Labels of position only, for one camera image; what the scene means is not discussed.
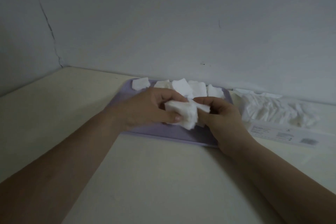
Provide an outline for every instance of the barcode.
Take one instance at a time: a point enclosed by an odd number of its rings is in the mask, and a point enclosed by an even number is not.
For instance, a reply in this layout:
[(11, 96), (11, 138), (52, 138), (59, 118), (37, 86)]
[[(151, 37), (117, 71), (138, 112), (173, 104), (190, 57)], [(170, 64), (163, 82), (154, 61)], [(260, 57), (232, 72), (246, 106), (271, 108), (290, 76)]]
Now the barcode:
[(317, 145), (318, 141), (314, 140), (314, 139), (310, 139), (310, 138), (303, 138), (300, 143), (304, 143), (304, 144), (309, 144), (309, 145)]

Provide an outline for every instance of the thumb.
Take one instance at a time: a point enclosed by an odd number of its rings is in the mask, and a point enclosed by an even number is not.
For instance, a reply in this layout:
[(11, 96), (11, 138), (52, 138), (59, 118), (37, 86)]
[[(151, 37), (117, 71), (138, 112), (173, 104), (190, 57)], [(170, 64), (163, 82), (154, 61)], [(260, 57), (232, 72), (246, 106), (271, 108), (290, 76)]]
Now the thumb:
[(182, 120), (182, 116), (177, 112), (157, 109), (154, 122), (177, 123)]
[(198, 114), (198, 121), (204, 123), (205, 125), (208, 125), (210, 114), (205, 111), (202, 111), (201, 109), (197, 109), (197, 114)]

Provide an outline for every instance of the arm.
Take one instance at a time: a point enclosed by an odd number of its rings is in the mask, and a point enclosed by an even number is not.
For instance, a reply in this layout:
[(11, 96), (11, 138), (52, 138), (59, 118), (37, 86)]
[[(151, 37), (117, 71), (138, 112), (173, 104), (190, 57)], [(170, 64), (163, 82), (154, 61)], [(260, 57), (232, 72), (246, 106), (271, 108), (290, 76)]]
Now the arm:
[(219, 98), (194, 100), (217, 113), (199, 110), (199, 119), (287, 223), (335, 222), (336, 195), (255, 141), (236, 107)]
[(61, 223), (105, 158), (119, 133), (180, 116), (159, 109), (187, 100), (169, 89), (149, 89), (107, 107), (64, 141), (0, 184), (0, 223)]

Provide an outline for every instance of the forearm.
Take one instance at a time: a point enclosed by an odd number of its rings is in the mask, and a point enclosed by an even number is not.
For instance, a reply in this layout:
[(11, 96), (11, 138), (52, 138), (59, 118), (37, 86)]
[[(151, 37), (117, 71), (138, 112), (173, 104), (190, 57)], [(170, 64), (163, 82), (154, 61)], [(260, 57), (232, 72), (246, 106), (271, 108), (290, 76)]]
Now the forearm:
[(254, 185), (288, 223), (331, 223), (336, 196), (255, 141), (234, 156)]
[(0, 184), (1, 223), (60, 223), (120, 133), (102, 112)]

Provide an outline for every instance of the hand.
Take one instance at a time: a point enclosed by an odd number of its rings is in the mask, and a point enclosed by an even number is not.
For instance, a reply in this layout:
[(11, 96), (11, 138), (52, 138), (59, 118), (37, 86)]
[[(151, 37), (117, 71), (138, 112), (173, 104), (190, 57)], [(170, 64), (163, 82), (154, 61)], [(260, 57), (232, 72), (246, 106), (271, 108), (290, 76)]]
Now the hand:
[(178, 113), (167, 112), (163, 108), (163, 104), (169, 100), (188, 102), (175, 90), (151, 87), (116, 106), (108, 107), (107, 110), (121, 122), (122, 130), (153, 122), (179, 122), (181, 116)]
[(257, 143), (245, 129), (237, 107), (215, 97), (199, 97), (194, 101), (211, 107), (211, 113), (198, 110), (198, 119), (210, 128), (224, 154), (234, 157), (242, 148)]

